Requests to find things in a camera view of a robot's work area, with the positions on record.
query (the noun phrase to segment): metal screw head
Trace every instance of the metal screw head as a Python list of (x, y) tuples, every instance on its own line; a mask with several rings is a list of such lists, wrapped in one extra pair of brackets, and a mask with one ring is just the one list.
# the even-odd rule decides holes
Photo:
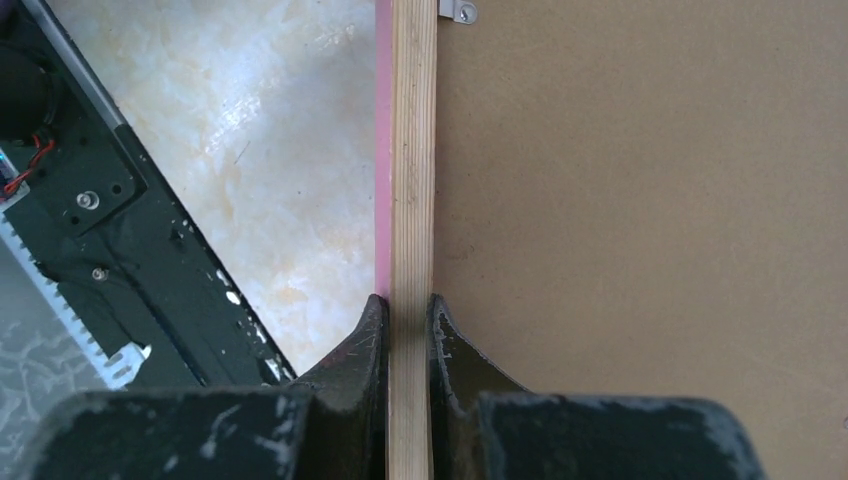
[(468, 25), (477, 20), (477, 7), (473, 3), (464, 3), (459, 7), (459, 19)]
[(109, 278), (109, 270), (97, 267), (91, 271), (91, 278), (98, 282), (105, 282)]
[(77, 195), (77, 205), (86, 210), (94, 210), (100, 206), (100, 197), (91, 191), (80, 193)]

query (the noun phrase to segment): brown board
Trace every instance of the brown board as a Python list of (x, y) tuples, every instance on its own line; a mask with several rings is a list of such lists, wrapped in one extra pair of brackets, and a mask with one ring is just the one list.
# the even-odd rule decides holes
[(848, 475), (848, 2), (440, 22), (435, 290), (538, 391), (718, 400)]

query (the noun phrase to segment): pink edge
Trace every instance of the pink edge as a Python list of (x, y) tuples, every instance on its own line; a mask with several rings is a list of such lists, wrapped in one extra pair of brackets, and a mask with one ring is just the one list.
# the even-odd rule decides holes
[(389, 298), (392, 281), (392, 0), (376, 0), (375, 289)]

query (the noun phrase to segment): scratched black surface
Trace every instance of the scratched black surface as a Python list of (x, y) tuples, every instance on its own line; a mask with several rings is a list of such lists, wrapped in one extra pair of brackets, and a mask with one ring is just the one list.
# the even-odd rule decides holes
[(705, 400), (484, 394), (478, 403), (492, 480), (762, 480), (745, 431)]
[(385, 478), (385, 301), (285, 386), (86, 393), (41, 423), (12, 478)]
[[(129, 341), (151, 345), (133, 387), (278, 383), (266, 360), (291, 369), (247, 302), (234, 305), (226, 270), (127, 125), (110, 130), (38, 27), (19, 9), (6, 40), (50, 59), (66, 95), (55, 122), (59, 148), (31, 177), (31, 193), (7, 218), (42, 273), (111, 355)], [(23, 167), (31, 147), (0, 143)], [(76, 206), (95, 191), (101, 206)], [(109, 271), (96, 282), (91, 271)]]

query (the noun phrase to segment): wire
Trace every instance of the wire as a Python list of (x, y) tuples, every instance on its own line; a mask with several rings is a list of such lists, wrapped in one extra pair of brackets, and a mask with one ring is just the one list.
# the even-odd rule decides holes
[(21, 185), (24, 181), (32, 175), (32, 172), (35, 171), (35, 167), (38, 166), (38, 163), (47, 155), (48, 152), (56, 148), (56, 140), (53, 137), (48, 137), (47, 145), (43, 145), (41, 138), (37, 133), (32, 135), (32, 139), (35, 142), (36, 152), (30, 158), (29, 164), (27, 165), (27, 169), (21, 172), (20, 175), (12, 179), (9, 183), (3, 186), (3, 194), (6, 199), (10, 198), (12, 195), (17, 193), (17, 191), (21, 188)]

